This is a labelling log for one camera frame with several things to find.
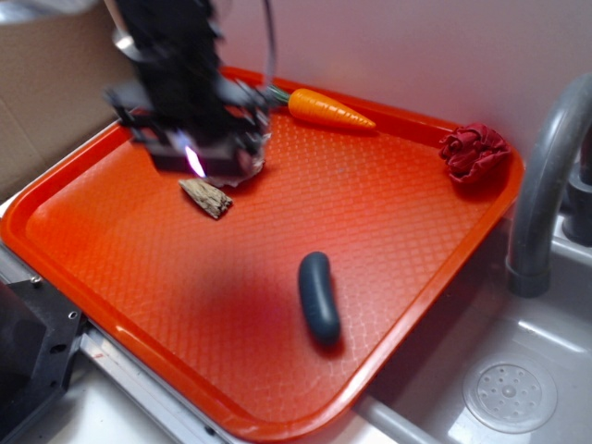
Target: dark blue object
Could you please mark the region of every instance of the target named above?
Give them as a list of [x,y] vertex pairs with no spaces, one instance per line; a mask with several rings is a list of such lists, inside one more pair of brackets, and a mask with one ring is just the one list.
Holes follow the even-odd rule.
[[326,254],[314,252],[302,259],[298,284],[304,317],[314,337],[323,345],[335,344],[341,333],[341,322]]

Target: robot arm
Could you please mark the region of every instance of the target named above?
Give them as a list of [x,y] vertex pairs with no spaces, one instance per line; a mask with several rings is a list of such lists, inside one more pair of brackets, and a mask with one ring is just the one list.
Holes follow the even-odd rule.
[[224,78],[208,0],[116,0],[116,45],[136,80],[107,90],[121,123],[161,169],[191,166],[236,183],[263,162],[269,101],[264,92]]

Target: white wall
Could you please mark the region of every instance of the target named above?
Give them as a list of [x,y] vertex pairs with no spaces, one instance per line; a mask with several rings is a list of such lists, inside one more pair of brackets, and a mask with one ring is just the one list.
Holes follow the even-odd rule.
[[[219,0],[228,6],[230,0]],[[429,116],[482,121],[527,157],[551,105],[592,71],[590,0],[275,0],[280,77]],[[260,1],[221,20],[229,65],[260,70]]]

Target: tray rim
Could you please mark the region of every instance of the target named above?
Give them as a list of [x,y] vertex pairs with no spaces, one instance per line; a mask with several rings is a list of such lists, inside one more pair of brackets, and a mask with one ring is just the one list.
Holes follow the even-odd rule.
[[[225,74],[229,78],[240,78],[251,83],[256,83],[260,78],[259,74],[239,68],[228,68],[225,70]],[[276,80],[275,83],[287,91],[306,86],[289,80]],[[382,132],[394,133],[402,138],[405,138],[406,134],[414,133],[416,135],[417,132],[420,132],[422,134],[420,139],[433,142],[436,137],[439,140],[441,136],[459,126],[451,122],[426,117],[391,106],[356,99],[345,94],[319,88],[315,89],[321,93],[330,94],[346,105],[354,105],[356,109],[360,110],[363,114],[367,114],[370,118],[383,115],[389,121],[395,119],[401,123],[397,126],[396,130],[383,130]],[[51,197],[67,186],[72,180],[79,177],[89,167],[100,162],[123,142],[128,141],[130,137],[131,134],[127,129],[121,128],[117,123],[110,125],[97,136],[83,144],[77,152],[68,156],[32,182],[7,208],[4,217],[0,219],[0,238],[4,240],[6,246],[22,260],[26,261],[33,269],[37,271],[43,270],[43,276],[67,295],[93,294],[94,292],[83,283],[78,282],[77,279],[64,278],[64,273],[67,275],[68,272],[63,270],[60,264],[56,264],[48,254],[36,249],[26,237],[27,221],[40,204],[51,199]],[[418,141],[417,137],[409,137],[408,139],[414,142],[425,142]],[[215,422],[219,424],[222,422],[223,424],[221,426],[229,433],[239,438],[255,441],[279,441],[289,438],[301,438],[335,421],[353,405],[357,397],[362,393],[361,388],[364,388],[370,382],[373,375],[380,370],[388,357],[396,351],[397,346],[404,340],[411,329],[413,329],[413,326],[421,320],[422,314],[438,298],[440,291],[458,273],[479,243],[495,227],[512,205],[520,189],[523,173],[524,165],[520,155],[512,148],[509,179],[494,203],[486,210],[465,238],[456,246],[453,253],[442,264],[436,274],[427,281],[413,302],[402,312],[398,321],[388,330],[386,336],[362,360],[358,370],[346,381],[341,390],[324,408],[296,421],[289,423],[262,422],[236,404],[232,408],[229,408],[228,405],[233,403],[233,401],[227,395],[219,392],[210,383],[202,384],[199,388],[196,387],[195,379],[187,376],[184,372],[179,372],[177,370],[177,364],[179,363],[173,365],[172,362],[165,359],[157,351],[159,344],[148,338],[147,335],[141,335],[142,340],[136,340],[134,338],[134,335],[137,336],[141,332],[122,330],[114,335],[113,332],[116,327],[121,326],[121,321],[123,321],[124,325],[126,322],[130,322],[123,314],[119,314],[115,318],[107,316],[100,307],[101,304],[92,302],[88,298],[85,298],[85,304],[82,304],[80,308],[84,312],[100,313],[101,315],[94,316],[92,320],[101,328],[109,331],[126,349],[128,348],[128,344],[133,342],[133,354],[145,364],[146,360],[148,360],[150,367],[158,375],[174,389],[182,392],[197,408],[201,409],[201,405],[206,405],[207,409],[205,409],[206,411],[204,413],[210,416]],[[434,288],[441,290],[434,294]],[[176,374],[174,382],[164,377],[164,375],[170,374],[171,371]],[[229,402],[216,402],[220,398]],[[237,412],[241,412],[242,417],[238,417]]]

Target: cardboard box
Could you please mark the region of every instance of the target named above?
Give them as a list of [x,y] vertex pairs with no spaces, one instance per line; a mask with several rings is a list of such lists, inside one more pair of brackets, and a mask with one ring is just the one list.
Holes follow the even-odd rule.
[[0,26],[0,203],[115,119],[103,88],[131,78],[101,2]]

